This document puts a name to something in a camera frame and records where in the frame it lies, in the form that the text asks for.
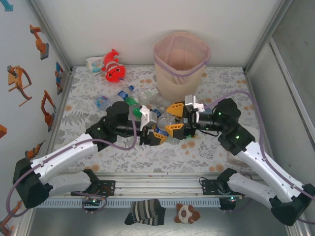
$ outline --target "plush toy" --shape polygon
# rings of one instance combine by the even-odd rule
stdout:
[[[176,205],[178,215],[175,217],[176,223],[192,224],[194,221],[199,220],[200,214],[193,209],[192,205],[183,205],[178,203]]]
[[[119,64],[118,58],[114,58],[118,56],[119,53],[112,49],[112,51],[107,54],[104,58],[104,67],[102,68],[105,71],[105,78],[109,82],[118,83],[120,80],[124,80],[126,74],[126,68]]]

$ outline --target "green object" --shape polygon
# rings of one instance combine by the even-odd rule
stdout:
[[[133,105],[139,105],[137,103],[137,101],[133,98],[133,97],[127,97],[125,99],[125,102],[129,105],[129,106],[133,106]],[[132,113],[134,114],[134,116],[136,117],[141,117],[142,113],[140,112],[140,108],[139,107],[134,107],[132,108]]]

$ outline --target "plastic bottle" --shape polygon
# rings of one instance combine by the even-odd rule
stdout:
[[[155,132],[168,136],[168,132],[165,130],[165,126],[170,125],[170,124],[175,124],[175,123],[176,123],[176,119],[174,115],[170,113],[164,113],[157,120]]]
[[[124,87],[117,95],[110,98],[112,104],[118,101],[122,101],[122,102],[125,101],[125,99],[128,98],[132,94],[133,90],[134,90],[134,87],[132,85],[128,87]]]
[[[158,95],[158,90],[156,87],[149,88],[137,95],[140,105],[148,104]]]
[[[139,105],[139,100],[135,97],[127,97],[125,99],[125,102],[129,105],[129,106],[133,106],[133,105]],[[132,113],[134,114],[135,117],[141,117],[142,113],[140,112],[140,108],[139,106],[137,107],[133,107],[132,108]]]
[[[162,114],[164,114],[165,108],[164,107],[155,108],[153,112],[155,112],[157,114],[157,118],[159,118],[160,116],[162,116]]]
[[[106,109],[112,104],[111,101],[103,95],[95,97],[94,103],[99,109],[104,111],[106,111]]]

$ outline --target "metal corner post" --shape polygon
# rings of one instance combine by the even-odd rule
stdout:
[[[68,73],[71,71],[72,65],[70,63],[69,58],[65,55],[65,53],[62,50],[62,47],[58,43],[58,40],[55,38],[52,30],[50,29],[42,11],[40,8],[40,5],[37,3],[36,0],[25,0],[27,4],[29,5],[31,11],[33,12],[34,16],[38,20],[40,27],[42,28],[42,31],[45,33],[47,39],[49,40],[49,43],[53,46],[53,48],[56,50],[57,55],[63,62],[64,66],[66,67]]]
[[[267,28],[265,29],[263,35],[261,36],[258,44],[256,45],[256,48],[254,49],[249,61],[247,62],[245,66],[245,73],[248,73],[251,67],[253,66],[254,62],[256,61],[259,53],[261,52],[262,48],[265,46],[265,44],[268,42],[269,38],[272,36],[272,34],[275,32],[276,28],[278,27],[279,23],[285,16],[286,12],[290,8],[291,4],[294,2],[294,0],[282,0],[275,11],[275,14],[271,18]]]

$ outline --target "striped sock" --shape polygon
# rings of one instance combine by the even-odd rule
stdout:
[[[147,225],[162,225],[164,214],[165,208],[161,207],[158,199],[132,202],[125,224],[132,225],[139,222]]]

